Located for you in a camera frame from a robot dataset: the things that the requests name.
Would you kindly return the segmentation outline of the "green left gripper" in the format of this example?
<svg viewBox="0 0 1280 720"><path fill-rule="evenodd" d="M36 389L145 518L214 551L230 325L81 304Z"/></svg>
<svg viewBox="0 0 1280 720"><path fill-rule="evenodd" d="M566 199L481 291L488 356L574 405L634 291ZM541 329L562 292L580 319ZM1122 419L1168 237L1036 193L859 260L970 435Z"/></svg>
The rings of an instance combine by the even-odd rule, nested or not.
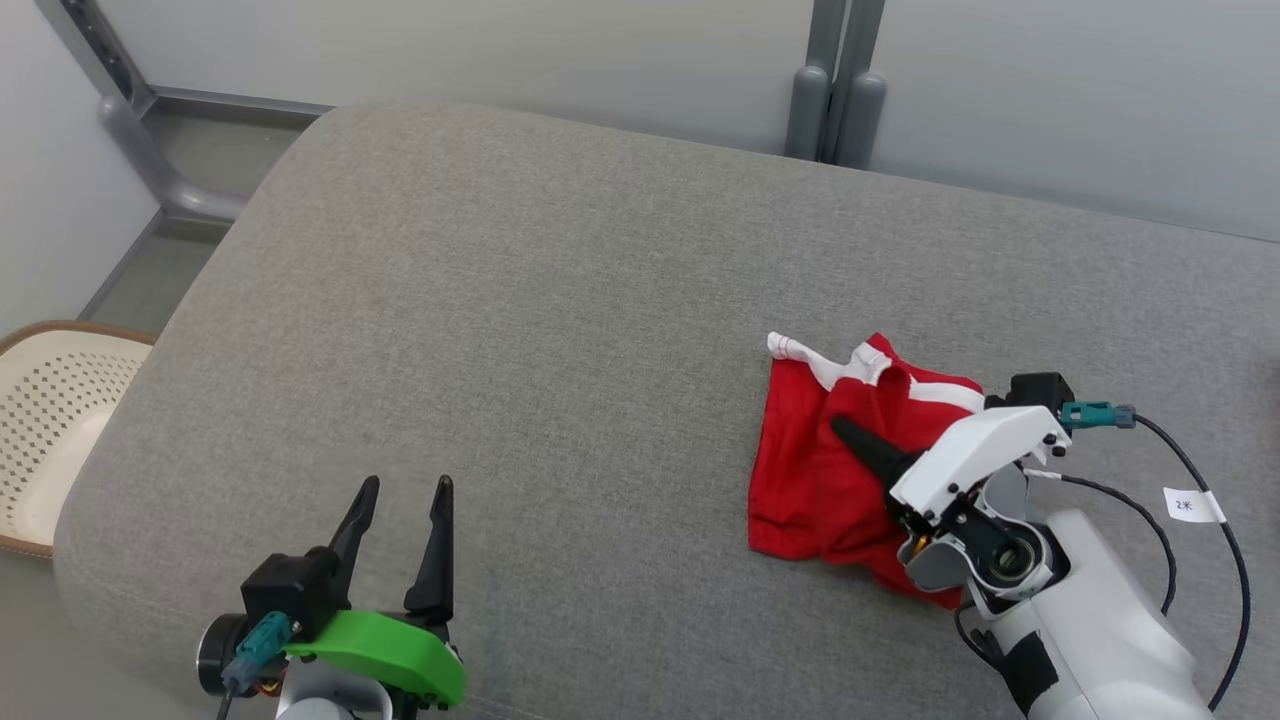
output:
<svg viewBox="0 0 1280 720"><path fill-rule="evenodd" d="M349 583L360 543L372 524L379 489L378 475L364 480L329 543L335 557L329 598L338 609L351 609ZM430 536L415 582L404 593L410 624L380 612L340 610L315 639L291 641L284 652L297 659L314 656L431 705L462 705L463 664L444 641L422 629L447 628L454 615L454 482L451 477L439 478L428 516Z"/></svg>

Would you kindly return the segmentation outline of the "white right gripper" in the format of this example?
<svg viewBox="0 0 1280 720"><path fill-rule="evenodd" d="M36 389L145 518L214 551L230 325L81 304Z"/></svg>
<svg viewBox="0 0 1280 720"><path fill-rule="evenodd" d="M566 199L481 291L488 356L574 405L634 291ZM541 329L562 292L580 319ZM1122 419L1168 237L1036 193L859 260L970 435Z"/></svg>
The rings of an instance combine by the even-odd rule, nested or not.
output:
<svg viewBox="0 0 1280 720"><path fill-rule="evenodd" d="M937 527L960 495L993 473L1032 456L1044 465L1073 439L1043 406L993 407L955 421L924 454L906 452L858 425L833 416L829 427L847 451L879 482L884 493Z"/></svg>

